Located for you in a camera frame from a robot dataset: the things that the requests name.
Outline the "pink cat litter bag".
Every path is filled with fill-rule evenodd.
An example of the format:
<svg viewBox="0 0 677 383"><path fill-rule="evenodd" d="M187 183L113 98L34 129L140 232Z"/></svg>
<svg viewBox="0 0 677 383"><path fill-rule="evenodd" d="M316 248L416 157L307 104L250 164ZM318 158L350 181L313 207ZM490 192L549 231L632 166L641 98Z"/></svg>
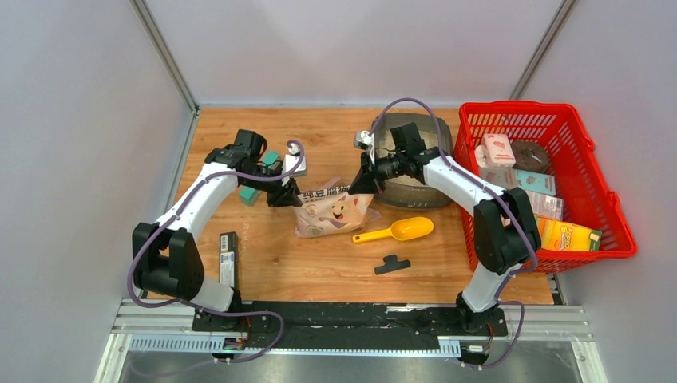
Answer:
<svg viewBox="0 0 677 383"><path fill-rule="evenodd" d="M301 239L350 233L363 229L382 215L370 205L372 194L350 194L349 185L332 178L315 190L299 195L300 207L295 213L295 235Z"/></svg>

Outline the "yellow plastic scoop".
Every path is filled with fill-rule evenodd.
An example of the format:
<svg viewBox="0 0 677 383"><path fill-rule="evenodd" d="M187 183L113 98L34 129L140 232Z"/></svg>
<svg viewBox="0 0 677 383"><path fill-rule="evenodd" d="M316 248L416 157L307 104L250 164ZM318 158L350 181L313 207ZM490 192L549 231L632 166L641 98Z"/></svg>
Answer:
<svg viewBox="0 0 677 383"><path fill-rule="evenodd" d="M396 239L397 241L408 241L429 235L433 230L434 223L431 219L422 216L412 217L397 220L388 228L354 235L352 242L360 244L387 238Z"/></svg>

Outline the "black bag clip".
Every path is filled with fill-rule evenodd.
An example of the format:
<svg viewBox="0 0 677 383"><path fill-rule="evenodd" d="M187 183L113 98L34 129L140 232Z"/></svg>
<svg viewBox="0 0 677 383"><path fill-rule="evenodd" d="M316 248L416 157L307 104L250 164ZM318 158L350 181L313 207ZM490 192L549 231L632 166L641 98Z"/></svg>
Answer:
<svg viewBox="0 0 677 383"><path fill-rule="evenodd" d="M399 259L397 255L387 255L382 260L383 264L374 268L375 275L387 274L411 267L409 259Z"/></svg>

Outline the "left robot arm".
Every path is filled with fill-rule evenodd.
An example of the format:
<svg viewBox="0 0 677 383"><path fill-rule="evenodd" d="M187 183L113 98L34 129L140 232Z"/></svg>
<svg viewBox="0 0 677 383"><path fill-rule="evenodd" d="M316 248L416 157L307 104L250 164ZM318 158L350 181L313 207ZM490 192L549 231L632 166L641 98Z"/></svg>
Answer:
<svg viewBox="0 0 677 383"><path fill-rule="evenodd" d="M167 303L180 302L213 314L223 330L233 331L244 318L236 288L205 274L197 240L222 202L240 186L267 193L271 207L300 206L295 177L307 170L303 145L289 140L289 153L277 168L261 164L267 140L240 129L233 143L211 150L187 191L152 223L133 229L133 260L126 279L129 297L145 308L136 290L161 294Z"/></svg>

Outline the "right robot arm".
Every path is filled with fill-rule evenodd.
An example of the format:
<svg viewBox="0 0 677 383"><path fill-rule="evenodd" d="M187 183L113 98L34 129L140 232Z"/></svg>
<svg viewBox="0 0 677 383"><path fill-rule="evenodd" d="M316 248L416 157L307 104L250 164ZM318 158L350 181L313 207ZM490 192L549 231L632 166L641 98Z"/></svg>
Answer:
<svg viewBox="0 0 677 383"><path fill-rule="evenodd" d="M439 147L429 148L414 123L392 128L394 150L376 153L373 132L360 131L354 146L361 149L360 168L350 194L380 194L386 181L408 176L449 197L473 219L473 245L479 264L470 283L457 297L455 322L475 334L496 309L502 289L541 248L528 194L520 188L491 184L458 164Z"/></svg>

